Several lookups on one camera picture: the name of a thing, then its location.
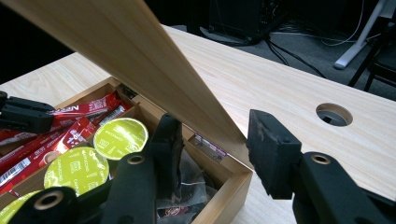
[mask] coffee capsule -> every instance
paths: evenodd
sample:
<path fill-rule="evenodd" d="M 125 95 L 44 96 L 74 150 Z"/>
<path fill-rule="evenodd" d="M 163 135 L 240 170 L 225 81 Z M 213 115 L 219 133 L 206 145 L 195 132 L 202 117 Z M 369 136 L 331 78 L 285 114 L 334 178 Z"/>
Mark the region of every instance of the coffee capsule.
<path fill-rule="evenodd" d="M 92 147 L 76 147 L 52 162 L 44 176 L 44 187 L 70 187 L 78 196 L 102 185 L 107 179 L 107 159 Z"/>
<path fill-rule="evenodd" d="M 143 150 L 149 139 L 146 126 L 137 119 L 113 119 L 100 127 L 93 138 L 103 157 L 119 161 L 123 156 Z"/>
<path fill-rule="evenodd" d="M 17 213 L 17 211 L 23 206 L 23 204 L 29 200 L 33 195 L 37 194 L 40 190 L 25 194 L 15 200 L 14 202 L 7 205 L 3 210 L 0 211 L 0 224 L 8 223 L 11 218 Z"/>

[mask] light wood tabletop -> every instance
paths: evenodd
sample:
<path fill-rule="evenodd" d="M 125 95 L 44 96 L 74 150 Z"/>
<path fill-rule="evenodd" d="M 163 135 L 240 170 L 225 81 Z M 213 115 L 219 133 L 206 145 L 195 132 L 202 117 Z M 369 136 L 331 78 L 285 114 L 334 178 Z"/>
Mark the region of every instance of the light wood tabletop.
<path fill-rule="evenodd" d="M 396 103 L 195 35 L 164 27 L 244 136 L 248 112 L 273 114 L 302 143 L 303 152 L 336 158 L 357 184 L 396 199 Z M 110 74 L 78 53 L 0 85 L 8 95 L 58 105 Z M 322 104 L 345 108 L 351 123 L 322 121 Z M 254 175 L 233 223 L 293 223 L 291 201 L 273 201 Z"/>

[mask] yellow-green coffee capsule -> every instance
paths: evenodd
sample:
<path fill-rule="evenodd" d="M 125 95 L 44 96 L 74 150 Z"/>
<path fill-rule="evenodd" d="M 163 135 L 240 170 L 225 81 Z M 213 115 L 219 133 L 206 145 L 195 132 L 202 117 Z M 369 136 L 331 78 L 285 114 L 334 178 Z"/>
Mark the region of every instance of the yellow-green coffee capsule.
<path fill-rule="evenodd" d="M 44 187 L 70 187 L 78 196 L 102 185 L 107 178 L 107 159 L 92 147 L 76 147 L 52 162 L 44 177 Z"/>

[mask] circular hole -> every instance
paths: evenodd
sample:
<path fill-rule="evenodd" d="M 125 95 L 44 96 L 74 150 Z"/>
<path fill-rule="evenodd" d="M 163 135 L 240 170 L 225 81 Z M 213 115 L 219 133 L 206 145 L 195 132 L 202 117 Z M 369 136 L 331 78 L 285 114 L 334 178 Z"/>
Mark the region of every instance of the circular hole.
<path fill-rule="evenodd" d="M 142 163 L 145 160 L 143 156 L 132 156 L 128 159 L 128 163 L 132 165 L 137 165 Z"/>
<path fill-rule="evenodd" d="M 47 210 L 61 202 L 63 198 L 64 194 L 59 190 L 49 192 L 41 196 L 37 201 L 35 201 L 35 209 Z"/>
<path fill-rule="evenodd" d="M 324 122 L 338 127 L 345 127 L 353 120 L 352 114 L 347 109 L 330 103 L 319 105 L 317 115 Z"/>
<path fill-rule="evenodd" d="M 321 156 L 321 155 L 313 155 L 311 157 L 311 159 L 312 159 L 312 161 L 314 161 L 316 163 L 320 163 L 320 164 L 324 164 L 324 165 L 330 164 L 330 162 L 331 162 L 327 157 Z"/>

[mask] wooden board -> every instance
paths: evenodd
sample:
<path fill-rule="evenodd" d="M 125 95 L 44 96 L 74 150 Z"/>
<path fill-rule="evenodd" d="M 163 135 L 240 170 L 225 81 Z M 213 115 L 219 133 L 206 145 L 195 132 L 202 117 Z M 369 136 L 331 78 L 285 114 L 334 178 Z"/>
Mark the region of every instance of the wooden board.
<path fill-rule="evenodd" d="M 3 3 L 245 164 L 245 136 L 143 1 Z"/>

